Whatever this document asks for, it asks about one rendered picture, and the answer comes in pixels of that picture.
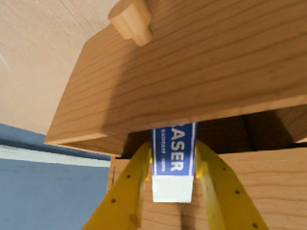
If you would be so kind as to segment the brown chest of drawers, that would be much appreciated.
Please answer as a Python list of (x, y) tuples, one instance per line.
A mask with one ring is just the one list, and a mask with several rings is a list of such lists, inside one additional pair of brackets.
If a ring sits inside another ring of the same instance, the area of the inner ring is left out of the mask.
[[(307, 142), (288, 149), (218, 154), (225, 163), (247, 163), (307, 159)], [(115, 166), (126, 166), (131, 158), (111, 156), (106, 192), (113, 185)]]

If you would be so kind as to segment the blue and white eraser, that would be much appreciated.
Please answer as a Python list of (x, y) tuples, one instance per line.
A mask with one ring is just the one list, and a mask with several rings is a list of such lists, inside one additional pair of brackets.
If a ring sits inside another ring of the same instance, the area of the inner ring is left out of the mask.
[(153, 201), (191, 202), (198, 122), (151, 129)]

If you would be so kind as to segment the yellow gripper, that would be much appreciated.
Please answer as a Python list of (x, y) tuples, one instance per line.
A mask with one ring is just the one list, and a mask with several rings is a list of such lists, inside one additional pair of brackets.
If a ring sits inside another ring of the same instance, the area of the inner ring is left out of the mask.
[[(141, 228), (150, 162), (152, 141), (134, 154), (82, 230)], [(235, 171), (199, 140), (195, 168), (201, 179), (209, 230), (270, 230)]]

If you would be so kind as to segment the wooden drawer front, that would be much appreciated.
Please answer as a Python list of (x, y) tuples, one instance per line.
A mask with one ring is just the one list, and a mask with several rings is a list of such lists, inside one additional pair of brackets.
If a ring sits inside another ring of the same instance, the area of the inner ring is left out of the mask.
[(307, 0), (119, 0), (107, 19), (66, 84), (53, 145), (132, 158), (151, 129), (195, 122), (217, 154), (307, 142)]
[[(270, 230), (307, 230), (307, 159), (226, 164)], [(142, 228), (137, 230), (209, 230), (195, 165), (191, 202), (154, 202), (153, 167), (149, 167)]]

